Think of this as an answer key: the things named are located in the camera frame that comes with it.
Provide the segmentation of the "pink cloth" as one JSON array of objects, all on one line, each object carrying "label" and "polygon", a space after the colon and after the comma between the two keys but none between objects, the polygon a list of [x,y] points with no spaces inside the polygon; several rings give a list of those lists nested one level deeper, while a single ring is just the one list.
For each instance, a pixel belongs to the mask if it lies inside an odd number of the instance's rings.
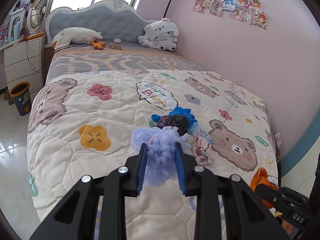
[{"label": "pink cloth", "polygon": [[209,156],[212,145],[206,139],[196,136],[192,142],[191,149],[198,164],[203,166],[212,164]]}]

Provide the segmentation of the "white desk fan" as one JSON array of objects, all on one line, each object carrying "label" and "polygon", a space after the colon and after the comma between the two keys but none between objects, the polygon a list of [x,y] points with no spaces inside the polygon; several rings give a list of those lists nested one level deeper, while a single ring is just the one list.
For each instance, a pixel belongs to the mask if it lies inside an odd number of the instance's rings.
[{"label": "white desk fan", "polygon": [[46,15],[48,0],[35,0],[27,14],[29,34],[36,34]]}]

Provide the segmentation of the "white arched cosmetic cabinet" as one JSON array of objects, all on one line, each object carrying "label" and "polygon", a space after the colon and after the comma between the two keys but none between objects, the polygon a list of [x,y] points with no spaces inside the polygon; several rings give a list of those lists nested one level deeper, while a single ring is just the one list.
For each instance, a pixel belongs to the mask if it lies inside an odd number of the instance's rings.
[{"label": "white arched cosmetic cabinet", "polygon": [[20,37],[24,16],[25,16],[24,8],[18,9],[11,14],[9,30],[8,30],[9,42],[15,41]]}]

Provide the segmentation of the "white dog plush toy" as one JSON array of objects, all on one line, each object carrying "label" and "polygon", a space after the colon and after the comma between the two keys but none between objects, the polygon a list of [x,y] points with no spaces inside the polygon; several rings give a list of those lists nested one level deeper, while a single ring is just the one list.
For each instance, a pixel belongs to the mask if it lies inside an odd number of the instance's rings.
[{"label": "white dog plush toy", "polygon": [[145,34],[137,38],[138,44],[157,50],[175,51],[179,31],[168,18],[155,21],[144,27]]}]

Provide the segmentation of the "black plastic bag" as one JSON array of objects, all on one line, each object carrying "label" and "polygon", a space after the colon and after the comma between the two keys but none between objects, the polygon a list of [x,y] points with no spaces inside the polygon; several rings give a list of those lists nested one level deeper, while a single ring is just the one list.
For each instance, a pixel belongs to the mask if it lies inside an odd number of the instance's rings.
[{"label": "black plastic bag", "polygon": [[163,129],[164,127],[171,126],[177,127],[177,132],[179,136],[185,135],[188,132],[189,121],[185,116],[182,115],[172,115],[172,116],[162,116],[157,122],[157,127]]}]

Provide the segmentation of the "white goose plush toy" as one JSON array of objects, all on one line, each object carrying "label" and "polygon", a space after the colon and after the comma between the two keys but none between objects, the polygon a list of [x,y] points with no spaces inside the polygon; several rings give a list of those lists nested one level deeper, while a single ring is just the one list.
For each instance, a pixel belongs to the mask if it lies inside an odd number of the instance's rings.
[{"label": "white goose plush toy", "polygon": [[81,27],[70,27],[63,29],[57,33],[52,40],[52,47],[59,49],[67,47],[72,44],[89,44],[94,49],[102,50],[107,44],[102,41],[103,37],[101,33],[98,33],[92,29],[81,28]]}]

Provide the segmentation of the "small pink plush toy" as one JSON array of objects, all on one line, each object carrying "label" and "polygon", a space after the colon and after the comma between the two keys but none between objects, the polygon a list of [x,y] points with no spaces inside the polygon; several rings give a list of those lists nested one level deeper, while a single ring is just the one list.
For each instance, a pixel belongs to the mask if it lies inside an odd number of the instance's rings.
[{"label": "small pink plush toy", "polygon": [[117,44],[120,44],[120,43],[121,43],[121,39],[119,39],[119,38],[114,38],[114,39],[113,39],[113,42],[114,42],[114,43],[117,43]]}]

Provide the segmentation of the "lavender fluffy yarn bundle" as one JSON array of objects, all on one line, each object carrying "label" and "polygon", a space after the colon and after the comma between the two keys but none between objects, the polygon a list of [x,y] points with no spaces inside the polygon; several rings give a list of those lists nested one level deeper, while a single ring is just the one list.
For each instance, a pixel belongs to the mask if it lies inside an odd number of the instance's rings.
[{"label": "lavender fluffy yarn bundle", "polygon": [[161,187],[169,180],[177,179],[175,165],[176,143],[189,150],[189,134],[180,136],[177,127],[139,127],[132,132],[131,144],[138,152],[142,144],[147,146],[147,163],[144,186]]}]

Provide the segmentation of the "grey tufted bed headboard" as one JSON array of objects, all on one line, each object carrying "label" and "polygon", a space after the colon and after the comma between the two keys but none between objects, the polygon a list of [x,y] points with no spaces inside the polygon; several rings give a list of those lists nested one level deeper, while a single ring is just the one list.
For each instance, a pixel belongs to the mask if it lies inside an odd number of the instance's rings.
[{"label": "grey tufted bed headboard", "polygon": [[154,20],[140,17],[124,0],[104,0],[80,10],[59,7],[46,18],[47,45],[51,46],[56,34],[71,27],[92,29],[99,32],[104,41],[119,38],[136,43],[137,37],[145,34],[144,27],[152,22]]}]

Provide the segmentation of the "dark blue orange trash bin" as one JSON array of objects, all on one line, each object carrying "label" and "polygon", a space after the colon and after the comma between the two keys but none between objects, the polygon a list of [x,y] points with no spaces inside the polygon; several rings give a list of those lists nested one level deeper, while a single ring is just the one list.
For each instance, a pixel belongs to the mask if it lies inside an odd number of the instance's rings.
[{"label": "dark blue orange trash bin", "polygon": [[30,99],[30,82],[23,81],[15,85],[9,92],[10,97],[13,98],[14,104],[20,116],[27,115],[31,110]]}]

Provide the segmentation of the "light blue bottle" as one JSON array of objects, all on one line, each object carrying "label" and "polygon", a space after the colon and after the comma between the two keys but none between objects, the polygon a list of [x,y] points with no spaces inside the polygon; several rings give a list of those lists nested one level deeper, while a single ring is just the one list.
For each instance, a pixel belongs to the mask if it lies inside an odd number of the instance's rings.
[{"label": "light blue bottle", "polygon": [[12,38],[13,40],[17,40],[20,36],[20,21],[18,21],[14,26],[13,26],[13,35],[12,35]]}]

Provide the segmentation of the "bear pattern quilt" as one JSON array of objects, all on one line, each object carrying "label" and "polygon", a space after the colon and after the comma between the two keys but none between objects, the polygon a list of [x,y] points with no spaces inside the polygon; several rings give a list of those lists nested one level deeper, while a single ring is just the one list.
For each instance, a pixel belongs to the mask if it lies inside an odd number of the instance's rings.
[{"label": "bear pattern quilt", "polygon": [[27,159],[40,220],[83,176],[108,175],[135,155],[131,136],[152,115],[189,109],[211,136],[208,168],[250,183],[264,168],[278,181],[276,150],[261,98],[215,72],[121,70],[62,75],[33,101]]}]

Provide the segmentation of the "small brown plush toy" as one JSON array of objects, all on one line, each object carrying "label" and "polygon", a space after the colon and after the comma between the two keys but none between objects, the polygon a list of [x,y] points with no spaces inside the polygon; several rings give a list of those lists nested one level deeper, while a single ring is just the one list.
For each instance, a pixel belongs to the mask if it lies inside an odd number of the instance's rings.
[{"label": "small brown plush toy", "polygon": [[109,44],[109,47],[113,50],[122,50],[122,46],[120,44],[117,44],[117,43],[110,43]]}]

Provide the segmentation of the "orange plastic bag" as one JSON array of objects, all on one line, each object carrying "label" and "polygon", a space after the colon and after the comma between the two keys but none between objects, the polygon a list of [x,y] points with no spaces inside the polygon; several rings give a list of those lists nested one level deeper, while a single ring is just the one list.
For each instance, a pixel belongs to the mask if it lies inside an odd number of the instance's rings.
[{"label": "orange plastic bag", "polygon": [[249,187],[255,192],[255,188],[260,184],[266,185],[274,191],[279,191],[278,185],[275,185],[268,180],[268,173],[263,167],[258,168],[257,172],[251,179]]}]

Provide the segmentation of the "white drawer nightstand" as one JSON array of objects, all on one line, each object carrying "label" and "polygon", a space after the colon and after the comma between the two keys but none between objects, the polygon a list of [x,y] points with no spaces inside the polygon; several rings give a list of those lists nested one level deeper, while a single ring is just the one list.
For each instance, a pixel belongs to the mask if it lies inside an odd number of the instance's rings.
[{"label": "white drawer nightstand", "polygon": [[8,89],[23,81],[30,82],[31,93],[43,87],[44,44],[42,36],[1,51]]}]

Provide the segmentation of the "anime posters on wall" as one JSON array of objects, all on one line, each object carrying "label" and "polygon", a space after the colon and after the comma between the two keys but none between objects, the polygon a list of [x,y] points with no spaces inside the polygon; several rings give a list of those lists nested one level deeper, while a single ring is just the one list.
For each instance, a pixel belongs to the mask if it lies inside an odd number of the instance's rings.
[{"label": "anime posters on wall", "polygon": [[194,12],[207,9],[213,16],[221,16],[223,11],[229,12],[230,18],[267,29],[268,15],[263,12],[260,0],[195,0]]}]

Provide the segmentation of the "white dressing table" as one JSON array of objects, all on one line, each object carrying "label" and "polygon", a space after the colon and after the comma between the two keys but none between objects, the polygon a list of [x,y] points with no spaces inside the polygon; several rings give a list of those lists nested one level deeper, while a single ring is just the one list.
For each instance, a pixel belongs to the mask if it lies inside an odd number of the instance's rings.
[{"label": "white dressing table", "polygon": [[22,37],[22,38],[19,38],[17,40],[14,40],[12,42],[9,42],[9,43],[5,44],[4,46],[1,46],[0,47],[0,51],[5,50],[7,48],[10,48],[12,46],[16,46],[16,45],[20,44],[23,41],[25,41],[25,38]]}]

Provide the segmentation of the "grey orange patterned bedsheet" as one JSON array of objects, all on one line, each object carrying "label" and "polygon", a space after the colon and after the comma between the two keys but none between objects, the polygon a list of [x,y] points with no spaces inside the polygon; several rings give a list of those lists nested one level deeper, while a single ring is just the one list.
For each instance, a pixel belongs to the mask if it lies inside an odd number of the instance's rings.
[{"label": "grey orange patterned bedsheet", "polygon": [[74,73],[122,70],[185,70],[204,71],[199,65],[174,52],[155,50],[137,43],[123,42],[121,50],[106,46],[103,50],[91,45],[71,44],[55,51],[46,82]]}]

